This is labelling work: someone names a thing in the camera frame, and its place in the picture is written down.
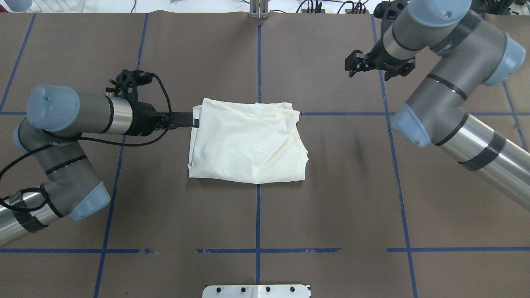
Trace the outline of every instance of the cloth fold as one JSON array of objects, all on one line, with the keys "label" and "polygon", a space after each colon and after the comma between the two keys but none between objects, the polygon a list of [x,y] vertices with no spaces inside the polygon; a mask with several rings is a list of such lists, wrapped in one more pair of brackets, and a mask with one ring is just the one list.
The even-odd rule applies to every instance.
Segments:
[{"label": "cloth fold", "polygon": [[191,129],[191,178],[246,183],[305,179],[307,150],[291,103],[232,103],[204,98],[193,108],[200,120]]}]

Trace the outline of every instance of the robotic arm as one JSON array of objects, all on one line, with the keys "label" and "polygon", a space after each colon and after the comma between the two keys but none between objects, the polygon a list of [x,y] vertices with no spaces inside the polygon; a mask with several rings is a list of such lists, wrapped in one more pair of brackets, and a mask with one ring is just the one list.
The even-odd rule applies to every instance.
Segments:
[{"label": "robotic arm", "polygon": [[[137,86],[149,84],[153,78],[164,91],[169,113],[159,113],[152,105],[138,101]],[[155,130],[164,130],[147,143],[116,143],[141,146],[161,139],[168,130],[199,125],[192,115],[171,111],[167,93],[155,74],[124,70],[110,82],[114,87],[107,88],[108,95],[47,85],[31,92],[27,118],[18,125],[13,139],[26,153],[18,161],[34,154],[49,181],[0,199],[0,247],[40,231],[63,216],[81,220],[110,202],[103,182],[78,141],[113,142],[81,137],[82,133],[148,136]]]},{"label": "robotic arm", "polygon": [[530,211],[530,154],[461,107],[480,84],[500,84],[515,72],[525,49],[470,11],[470,5],[471,0],[386,3],[382,38],[367,55],[351,53],[345,70],[352,77],[381,69],[388,80],[406,76],[411,59],[424,47],[441,56],[392,127],[420,147],[440,147]]}]

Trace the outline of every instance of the white cloth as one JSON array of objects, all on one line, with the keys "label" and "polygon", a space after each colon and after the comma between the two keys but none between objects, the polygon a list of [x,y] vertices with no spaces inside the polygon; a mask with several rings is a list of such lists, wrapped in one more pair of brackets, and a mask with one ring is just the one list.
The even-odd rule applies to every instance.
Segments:
[{"label": "white cloth", "polygon": [[300,112],[291,103],[231,103],[204,98],[193,108],[191,178],[246,183],[305,179],[307,150],[296,129]]}]

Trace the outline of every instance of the metal clamp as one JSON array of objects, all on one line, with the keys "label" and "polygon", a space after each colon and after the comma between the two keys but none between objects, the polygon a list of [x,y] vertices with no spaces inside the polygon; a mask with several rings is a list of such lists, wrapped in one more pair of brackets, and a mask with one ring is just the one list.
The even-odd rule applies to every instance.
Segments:
[{"label": "metal clamp", "polygon": [[267,19],[269,17],[269,0],[249,0],[251,19]]}]

